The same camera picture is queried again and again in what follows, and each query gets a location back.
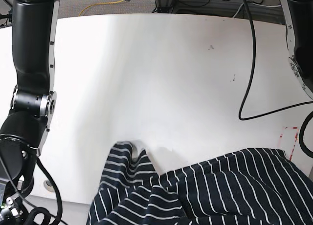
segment floor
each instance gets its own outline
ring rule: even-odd
[[[61,0],[59,18],[78,16],[88,5],[111,1],[119,0]],[[131,0],[118,4],[94,6],[87,9],[83,15],[151,13],[154,8],[155,0]]]
[[[101,2],[112,2],[119,0],[61,0],[59,18],[66,17],[76,17],[80,12],[87,6],[95,3]],[[193,6],[203,5],[207,0],[189,0],[189,4]],[[231,1],[221,1],[221,0],[210,0],[209,4],[206,4],[204,7],[188,7],[185,4],[180,2],[175,3],[174,13],[177,13],[181,10],[184,10],[185,14],[190,14],[190,12],[197,11],[200,14],[218,14],[222,16],[232,16],[238,9],[239,5],[242,3],[242,0],[231,0]],[[278,5],[279,0],[264,0],[264,5]],[[82,15],[102,15],[102,14],[123,14],[123,13],[151,13],[155,8],[155,0],[131,0],[130,2],[122,2],[118,4],[109,4],[109,5],[98,5],[93,6],[87,9]],[[263,13],[268,11],[268,15],[272,15],[272,18],[275,18],[277,12],[274,8],[263,8],[260,9]],[[10,7],[7,6],[2,0],[0,0],[0,14],[7,14],[10,10]]]

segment yellow cable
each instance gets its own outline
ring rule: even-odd
[[[87,10],[88,8],[92,7],[92,6],[97,6],[97,5],[107,5],[107,4],[116,4],[116,3],[121,3],[123,2],[124,0],[121,0],[121,1],[111,1],[111,2],[100,2],[100,3],[95,3],[95,4],[92,4],[92,5],[89,5],[88,7],[85,7],[80,13],[79,13],[79,16],[82,15],[82,13]]]

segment striped cloth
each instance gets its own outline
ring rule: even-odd
[[[87,225],[313,224],[313,182],[281,150],[249,148],[159,176],[117,143]]]

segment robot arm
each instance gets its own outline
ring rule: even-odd
[[[14,0],[12,49],[18,82],[9,115],[0,129],[0,156],[10,175],[0,165],[0,203],[4,206],[0,224],[23,224],[27,217],[20,214],[22,201],[10,178],[22,196],[30,194],[37,157],[56,104],[54,39],[59,3]]]
[[[280,0],[290,66],[303,90],[313,99],[313,0]]]

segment table surface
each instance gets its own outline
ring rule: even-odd
[[[255,29],[256,71],[243,116],[308,101],[287,61],[284,26],[255,22]],[[16,84],[11,28],[0,30],[0,42],[1,124]],[[300,128],[313,106],[239,121],[251,60],[247,20],[180,14],[59,20],[58,98],[41,159],[62,199],[91,202],[116,141],[141,143],[160,174],[243,148],[290,148],[288,141],[278,144],[282,128]],[[313,137],[305,142],[313,145]],[[309,174],[313,162],[298,144],[292,160]],[[37,168],[34,177],[32,194],[54,198]]]

